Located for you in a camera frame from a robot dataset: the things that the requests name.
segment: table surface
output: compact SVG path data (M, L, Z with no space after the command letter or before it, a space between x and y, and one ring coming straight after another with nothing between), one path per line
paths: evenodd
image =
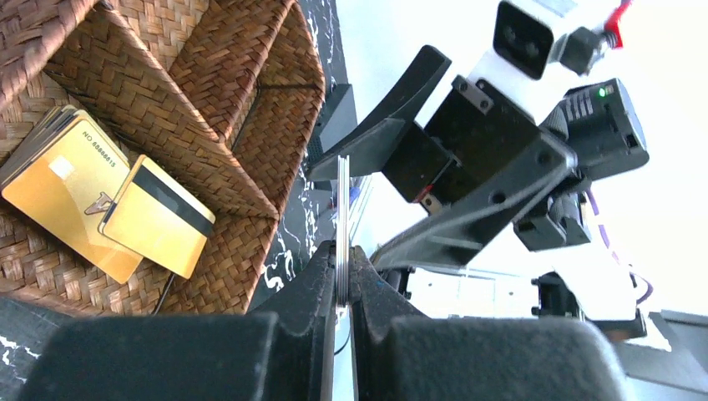
M300 0L300 4L311 32L316 33L329 93L334 85L347 83L336 5L334 0ZM301 169L265 259L253 305L287 285L305 267L317 245L331 239L334 226L327 214L317 219L330 199L330 193L314 190ZM56 312L0 297L0 401L13 399L48 338L70 320Z

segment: wicker basket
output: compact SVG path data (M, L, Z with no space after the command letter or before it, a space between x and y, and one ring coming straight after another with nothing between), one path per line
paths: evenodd
M217 212L162 311L244 312L324 97L295 0L7 0L0 163L43 114L80 104ZM153 310L168 272L125 285L0 204L0 292L72 315Z

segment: purple cable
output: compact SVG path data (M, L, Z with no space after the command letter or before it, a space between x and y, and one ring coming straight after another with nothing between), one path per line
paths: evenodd
M595 217L599 216L599 207L597 205L597 200L595 199L595 196L593 195L593 191L588 189L585 194L588 196L588 201L590 202L590 207L593 208L593 215ZM614 261L616 261L618 264L620 263L620 257L617 256L617 252L615 252L612 249L612 246L609 243L609 236L607 235L607 229L604 227L604 224L598 224L598 230L600 236L602 236L602 242L604 242L604 246L607 247L607 250L612 252L612 258ZM642 295L638 300L637 300L637 305L640 305L642 302L646 301L649 299L651 294L654 292L654 286L651 285L650 282L648 282L645 278L640 276L637 273L630 272L632 277L639 278L641 281L646 283L646 292L644 295Z
M349 207L351 207L354 204L354 201L359 199L359 195L362 193L362 189L359 188L358 186L353 186L352 188L349 189ZM333 219L336 216L336 194L332 195L332 200L330 200L330 204L327 206L327 208L323 211L320 212L319 215L315 218L315 222L320 220L320 217L324 216L325 213L328 211L334 211L335 214L331 217Z

